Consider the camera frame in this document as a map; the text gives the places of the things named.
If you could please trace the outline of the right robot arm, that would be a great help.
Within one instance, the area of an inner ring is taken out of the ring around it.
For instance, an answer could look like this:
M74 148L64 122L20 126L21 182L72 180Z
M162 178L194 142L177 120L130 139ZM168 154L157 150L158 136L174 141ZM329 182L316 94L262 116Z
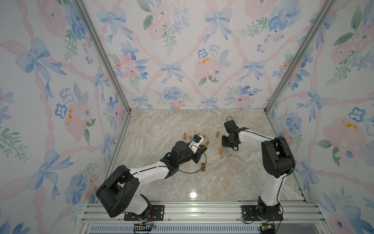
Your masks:
M238 127L234 121L224 124L228 135L222 137L222 146L239 150L246 143L262 152L263 167L267 172L263 192L258 198L257 216L269 219L281 214L279 195L284 180L293 173L296 162L284 137L270 137L255 133L246 127Z

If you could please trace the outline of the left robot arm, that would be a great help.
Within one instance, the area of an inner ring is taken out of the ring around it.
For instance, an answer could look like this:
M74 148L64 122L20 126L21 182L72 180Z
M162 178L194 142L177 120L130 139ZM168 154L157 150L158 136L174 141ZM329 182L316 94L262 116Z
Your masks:
M151 215L152 203L145 195L137 195L142 186L167 179L180 171L180 165L193 161L198 164L207 147L202 143L178 141L157 163L129 169L117 167L96 190L95 195L110 218L129 213L139 219Z

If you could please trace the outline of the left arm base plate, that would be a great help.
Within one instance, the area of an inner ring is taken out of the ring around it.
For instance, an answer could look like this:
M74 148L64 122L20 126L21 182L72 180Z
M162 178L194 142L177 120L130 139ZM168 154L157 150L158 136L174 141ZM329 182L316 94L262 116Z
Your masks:
M137 215L134 213L126 212L124 215L125 221L163 221L165 214L164 205L152 205L147 208L144 213Z

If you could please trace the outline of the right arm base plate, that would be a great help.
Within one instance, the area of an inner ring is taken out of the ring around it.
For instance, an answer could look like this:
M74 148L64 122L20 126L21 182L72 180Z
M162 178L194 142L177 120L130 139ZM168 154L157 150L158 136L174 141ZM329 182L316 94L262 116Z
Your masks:
M245 222L250 221L283 221L280 205L271 207L263 205L243 205L241 206L242 217Z

